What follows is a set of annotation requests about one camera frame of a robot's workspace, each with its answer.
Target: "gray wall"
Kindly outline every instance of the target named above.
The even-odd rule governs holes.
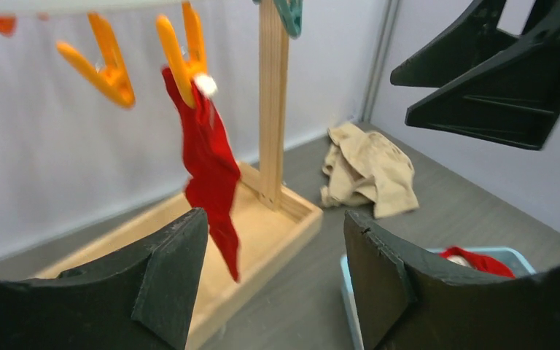
[[[560,122],[542,152],[404,125],[407,107],[432,90],[393,87],[392,69],[452,23],[470,2],[400,2],[373,124],[560,232]],[[499,27],[520,33],[532,2],[508,1]]]
[[[200,0],[214,101],[236,156],[258,158],[258,7]],[[359,110],[384,1],[308,0],[291,41],[286,145],[321,136]],[[128,66],[136,106],[107,101],[57,53],[66,40],[101,56],[85,15],[22,17],[0,36],[0,257],[66,235],[180,189],[182,129],[160,75],[155,18],[185,44],[181,7],[106,16]]]

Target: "light blue bin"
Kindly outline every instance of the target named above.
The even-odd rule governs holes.
[[[518,251],[508,248],[506,246],[482,246],[482,247],[469,247],[463,248],[469,252],[488,255],[494,259],[504,263],[512,270],[514,276],[522,277],[535,273],[535,269],[525,257]],[[428,249],[433,253],[440,253],[444,249]],[[344,307],[346,315],[349,318],[349,327],[355,350],[364,350],[362,343],[362,335],[359,331],[359,320],[357,319],[357,309],[355,308],[355,298],[353,296],[353,285],[351,284],[351,275],[349,274],[349,264],[346,255],[340,259],[340,266],[342,268],[342,276],[344,284],[342,286],[342,298],[344,300]]]

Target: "beige cloth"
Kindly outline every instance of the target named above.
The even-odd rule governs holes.
[[[390,140],[351,123],[328,133],[332,146],[323,172],[330,183],[321,188],[323,206],[374,203],[377,219],[419,207],[413,193],[413,164]]]

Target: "gray floor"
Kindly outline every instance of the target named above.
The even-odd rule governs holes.
[[[414,188],[421,208],[379,220],[381,226],[426,248],[452,244],[510,246],[520,251],[537,270],[560,263],[559,233],[414,149],[396,143],[415,166]],[[328,146],[327,139],[320,139],[285,155],[287,185],[314,203],[319,202],[319,188],[327,181],[320,167]],[[203,349],[351,349],[340,292],[345,210],[326,209],[321,233]],[[357,210],[370,213],[372,207]],[[89,227],[85,233],[50,246],[38,247],[33,254],[0,262],[0,276],[26,276],[29,270],[50,264],[58,255],[76,249],[129,216],[113,219],[99,228]]]

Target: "teal clip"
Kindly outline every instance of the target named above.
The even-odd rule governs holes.
[[[273,0],[278,10],[278,15],[284,24],[284,29],[293,39],[301,35],[301,12],[303,0]]]

